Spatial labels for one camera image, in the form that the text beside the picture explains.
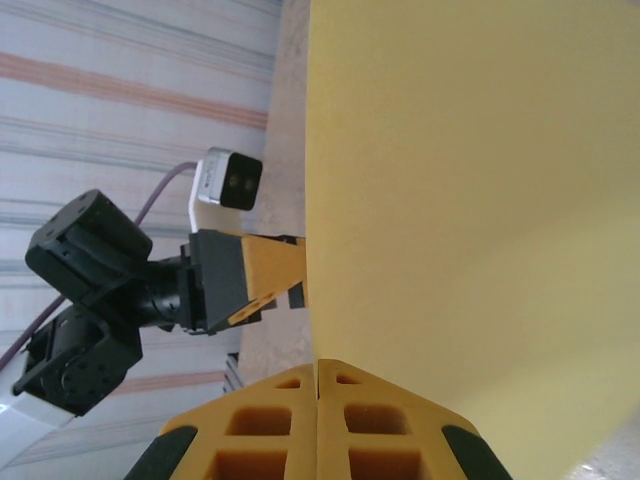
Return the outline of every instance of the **floor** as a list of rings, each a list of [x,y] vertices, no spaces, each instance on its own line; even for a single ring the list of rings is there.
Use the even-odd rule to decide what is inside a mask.
[[[310,0],[285,0],[258,198],[257,231],[304,236],[304,148]],[[243,380],[253,383],[313,361],[308,310],[290,310],[286,295],[263,321],[244,327]]]

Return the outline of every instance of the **purple cable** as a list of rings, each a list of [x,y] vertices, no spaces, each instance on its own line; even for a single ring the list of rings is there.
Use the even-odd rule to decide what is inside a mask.
[[[149,210],[151,210],[151,207],[156,202],[156,200],[158,199],[162,191],[167,187],[167,185],[169,185],[169,182],[171,182],[171,180],[173,180],[175,177],[177,177],[178,175],[180,175],[182,172],[186,170],[195,170],[196,167],[197,167],[197,163],[195,162],[184,162],[184,163],[181,163],[180,165],[175,166],[171,170],[169,170],[167,174],[164,176],[164,178],[160,180],[160,183],[158,183],[158,186],[153,190],[153,192],[151,192],[149,199],[142,206],[140,213],[138,213],[138,216],[133,221],[133,223],[135,223],[136,225],[140,225],[142,223],[142,220],[144,220],[144,217],[147,216],[147,213],[149,213]],[[62,302],[64,302],[64,297],[60,295],[53,302],[51,302],[51,304],[49,304],[49,306],[45,308],[42,311],[42,313],[35,318],[33,322],[31,322],[31,324],[25,329],[24,332],[20,334],[18,339],[15,342],[13,342],[13,344],[4,353],[4,355],[0,357],[0,372],[4,370],[4,367],[6,367],[11,361],[11,359],[16,356],[16,354],[20,351],[22,346],[25,343],[27,343],[27,341],[33,336],[34,333],[36,333],[38,328],[40,328],[40,326],[45,322],[45,320],[49,318],[51,314],[55,312],[60,305],[62,305]]]

